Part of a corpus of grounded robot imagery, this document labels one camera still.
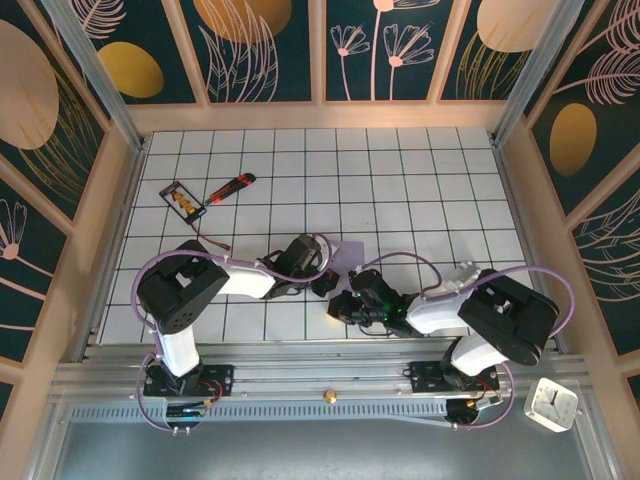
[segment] white grid surface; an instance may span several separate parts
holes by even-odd
[[[418,253],[443,274],[474,260],[497,270],[524,264],[487,132],[482,128],[239,130],[153,136],[98,337],[102,344],[151,343],[129,301],[137,272],[158,253],[196,236],[160,198],[179,180],[204,201],[240,173],[257,181],[210,207],[195,225],[255,259],[300,233],[362,241],[368,260]],[[217,247],[202,242],[212,253]],[[382,262],[400,293],[433,283],[427,266]],[[530,285],[528,275],[515,275]],[[311,292],[269,302],[217,296],[194,324],[198,343],[363,338],[329,318]],[[372,328],[371,333],[380,333]],[[467,334],[467,329],[435,336]]]

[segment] white clock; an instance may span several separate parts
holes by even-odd
[[[569,430],[577,410],[578,396],[548,378],[531,385],[524,404],[524,413],[529,418],[554,432]]]

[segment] small box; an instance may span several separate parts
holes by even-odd
[[[169,185],[160,192],[160,196],[187,225],[191,225],[207,211],[180,182]]]

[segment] clock face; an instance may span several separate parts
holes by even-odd
[[[542,379],[533,396],[531,410],[548,422],[568,430],[573,425],[578,398],[571,391],[550,380]]]

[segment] black bracket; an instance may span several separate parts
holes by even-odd
[[[440,361],[411,362],[404,375],[411,381],[413,393],[448,393],[448,392],[482,392],[485,386],[477,378],[459,389],[448,383],[440,368]],[[490,388],[500,390],[500,381],[495,367],[484,369],[478,377],[482,378]]]
[[[231,395],[233,388],[233,365],[203,365],[202,372],[193,386],[185,389],[182,395],[167,387],[171,380],[160,365],[147,367],[147,379],[144,385],[145,397],[211,397],[211,389],[218,394],[220,385],[222,397]]]

